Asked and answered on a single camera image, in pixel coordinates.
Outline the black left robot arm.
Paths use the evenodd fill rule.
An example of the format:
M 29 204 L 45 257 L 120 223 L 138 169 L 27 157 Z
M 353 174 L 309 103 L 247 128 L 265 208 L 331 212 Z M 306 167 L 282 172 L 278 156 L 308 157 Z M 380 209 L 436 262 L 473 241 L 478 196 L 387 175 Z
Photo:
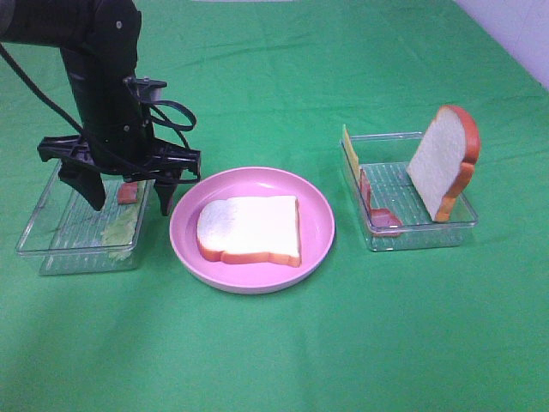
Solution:
M 59 49 L 80 118 L 52 102 L 6 50 L 1 55 L 47 106 L 75 130 L 74 136 L 46 137 L 42 161 L 58 159 L 58 177 L 95 210 L 106 202 L 102 177 L 127 183 L 153 180 L 162 215 L 184 183 L 200 180 L 201 154 L 188 142 L 157 138 L 160 125 L 182 136 L 196 125 L 187 107 L 160 99 L 163 81 L 135 75 L 141 12 L 131 1 L 3 1 L 1 41 Z

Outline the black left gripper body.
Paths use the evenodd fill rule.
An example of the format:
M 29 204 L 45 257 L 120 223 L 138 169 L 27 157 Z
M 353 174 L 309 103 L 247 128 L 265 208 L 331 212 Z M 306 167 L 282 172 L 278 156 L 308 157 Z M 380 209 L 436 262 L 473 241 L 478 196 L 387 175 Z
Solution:
M 64 164 L 94 173 L 119 175 L 128 181 L 156 179 L 167 184 L 190 184 L 201 180 L 201 152 L 154 138 L 144 155 L 130 161 L 102 147 L 92 153 L 84 136 L 46 137 L 38 145 L 43 162 L 59 159 Z

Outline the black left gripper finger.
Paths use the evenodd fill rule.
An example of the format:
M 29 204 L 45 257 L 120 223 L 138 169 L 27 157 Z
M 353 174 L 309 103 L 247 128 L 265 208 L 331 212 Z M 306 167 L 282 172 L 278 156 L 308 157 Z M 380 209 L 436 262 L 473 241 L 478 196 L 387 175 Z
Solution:
M 67 161 L 61 161 L 58 177 L 77 191 L 94 210 L 102 210 L 106 201 L 106 192 L 100 173 Z
M 168 216 L 172 210 L 173 195 L 179 186 L 181 170 L 169 171 L 165 179 L 156 179 L 154 189 L 160 201 L 160 212 L 163 216 Z

